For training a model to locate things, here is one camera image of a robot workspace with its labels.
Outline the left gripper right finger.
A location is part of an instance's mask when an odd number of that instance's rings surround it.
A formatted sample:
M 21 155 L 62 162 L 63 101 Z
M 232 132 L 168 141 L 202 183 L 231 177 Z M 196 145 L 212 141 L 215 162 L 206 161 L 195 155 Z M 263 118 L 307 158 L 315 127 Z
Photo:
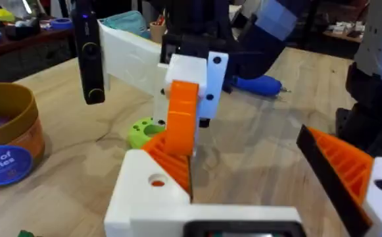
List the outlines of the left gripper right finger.
M 315 128 L 301 126 L 297 146 L 349 236 L 382 237 L 382 156 Z

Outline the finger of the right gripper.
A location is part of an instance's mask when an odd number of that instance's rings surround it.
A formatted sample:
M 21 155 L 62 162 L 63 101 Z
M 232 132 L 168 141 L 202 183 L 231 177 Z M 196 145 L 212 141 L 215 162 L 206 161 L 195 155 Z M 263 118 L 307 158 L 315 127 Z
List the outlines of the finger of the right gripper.
M 192 155 L 197 129 L 197 104 L 207 88 L 207 60 L 173 54 L 162 89 L 168 100 L 166 153 Z
M 206 90 L 197 109 L 200 128 L 208 128 L 216 116 L 228 59 L 227 53 L 210 51 L 208 54 Z

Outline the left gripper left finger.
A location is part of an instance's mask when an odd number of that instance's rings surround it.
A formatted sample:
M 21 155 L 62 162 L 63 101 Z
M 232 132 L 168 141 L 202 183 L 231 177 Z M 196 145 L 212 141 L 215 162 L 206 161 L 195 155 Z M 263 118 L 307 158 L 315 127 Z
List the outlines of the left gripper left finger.
M 166 152 L 166 133 L 126 152 L 104 218 L 106 236 L 132 236 L 131 214 L 192 200 L 190 160 Z

